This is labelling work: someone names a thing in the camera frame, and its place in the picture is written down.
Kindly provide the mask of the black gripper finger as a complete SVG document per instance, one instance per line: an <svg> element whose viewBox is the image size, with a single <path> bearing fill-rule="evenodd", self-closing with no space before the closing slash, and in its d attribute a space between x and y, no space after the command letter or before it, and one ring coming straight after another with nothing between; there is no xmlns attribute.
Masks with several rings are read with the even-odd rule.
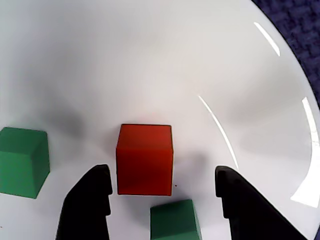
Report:
<svg viewBox="0 0 320 240"><path fill-rule="evenodd" d="M59 217L57 240L108 240L106 217L113 193L108 165L87 171L66 195Z"/></svg>
<svg viewBox="0 0 320 240"><path fill-rule="evenodd" d="M242 175L215 168L215 192L233 240L304 240L305 237Z"/></svg>

